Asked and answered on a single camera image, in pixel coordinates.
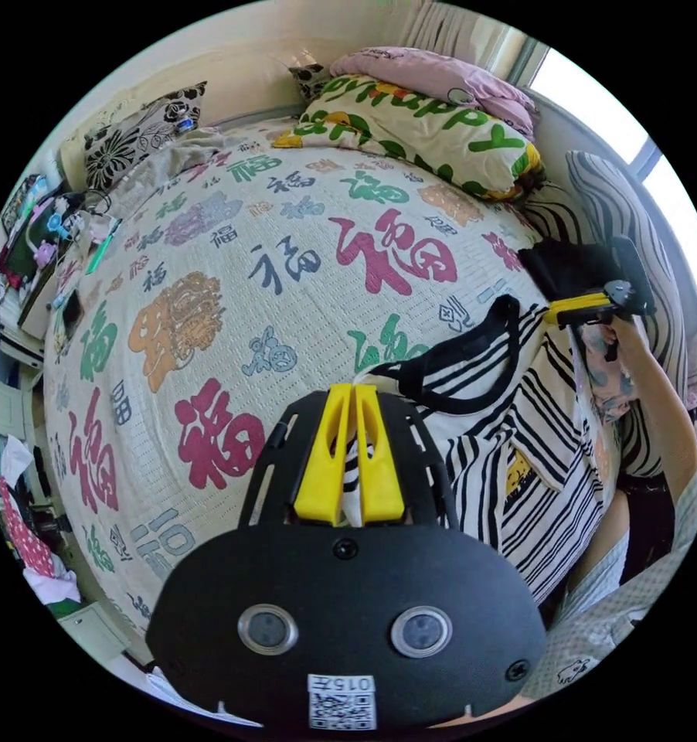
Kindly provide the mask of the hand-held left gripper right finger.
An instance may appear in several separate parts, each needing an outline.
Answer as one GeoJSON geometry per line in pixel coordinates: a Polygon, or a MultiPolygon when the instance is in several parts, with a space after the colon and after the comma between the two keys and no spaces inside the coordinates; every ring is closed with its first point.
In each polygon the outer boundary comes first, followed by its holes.
{"type": "Polygon", "coordinates": [[[375,386],[355,387],[355,422],[362,524],[399,522],[405,503],[375,386]]]}

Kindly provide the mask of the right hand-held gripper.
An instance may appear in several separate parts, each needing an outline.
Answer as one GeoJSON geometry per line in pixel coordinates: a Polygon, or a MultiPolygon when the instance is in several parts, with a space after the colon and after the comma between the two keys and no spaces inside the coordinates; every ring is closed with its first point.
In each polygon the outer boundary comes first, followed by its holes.
{"type": "Polygon", "coordinates": [[[629,321],[633,316],[646,318],[655,314],[655,297],[648,279],[613,280],[592,289],[595,293],[553,301],[544,321],[556,326],[598,325],[610,324],[614,316],[629,321]]]}

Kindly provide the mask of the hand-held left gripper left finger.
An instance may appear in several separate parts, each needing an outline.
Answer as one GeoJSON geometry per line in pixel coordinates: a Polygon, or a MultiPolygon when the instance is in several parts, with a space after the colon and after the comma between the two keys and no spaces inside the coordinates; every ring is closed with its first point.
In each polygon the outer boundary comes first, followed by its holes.
{"type": "Polygon", "coordinates": [[[349,437],[351,385],[336,384],[325,395],[300,487],[296,516],[307,522],[336,526],[342,510],[346,448],[349,437]]]}

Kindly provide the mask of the person's right hand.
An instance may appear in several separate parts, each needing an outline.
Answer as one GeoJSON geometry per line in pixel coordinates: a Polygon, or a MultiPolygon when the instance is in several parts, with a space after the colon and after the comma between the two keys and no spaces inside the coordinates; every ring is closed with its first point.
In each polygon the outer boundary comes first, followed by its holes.
{"type": "Polygon", "coordinates": [[[637,319],[624,319],[613,315],[610,323],[603,329],[607,341],[617,345],[617,357],[620,362],[629,369],[632,369],[648,351],[637,319]]]}

